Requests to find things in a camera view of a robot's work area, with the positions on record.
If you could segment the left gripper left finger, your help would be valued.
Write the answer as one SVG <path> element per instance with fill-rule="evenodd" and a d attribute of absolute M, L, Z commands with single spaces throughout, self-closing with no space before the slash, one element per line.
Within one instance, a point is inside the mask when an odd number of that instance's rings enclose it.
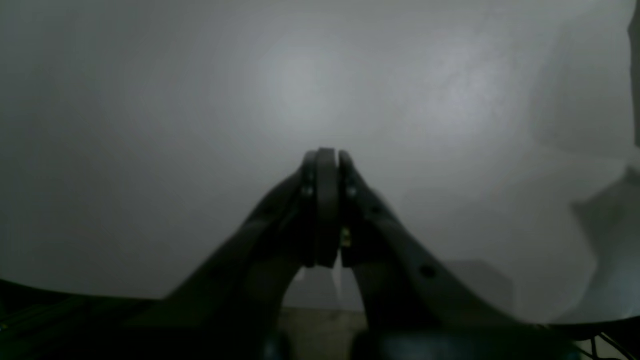
<path fill-rule="evenodd" d="M 286 359 L 277 322 L 301 268 L 332 268 L 341 242 L 333 148 L 261 199 L 240 228 L 166 300 L 126 326 L 117 360 Z"/>

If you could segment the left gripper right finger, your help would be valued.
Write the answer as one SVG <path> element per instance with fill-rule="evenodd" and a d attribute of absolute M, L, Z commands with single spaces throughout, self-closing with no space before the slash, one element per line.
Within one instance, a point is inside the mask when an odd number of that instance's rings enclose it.
<path fill-rule="evenodd" d="M 393 214 L 338 153 L 343 265 L 368 328 L 352 360 L 578 360 L 566 337 L 490 305 L 462 283 Z"/>

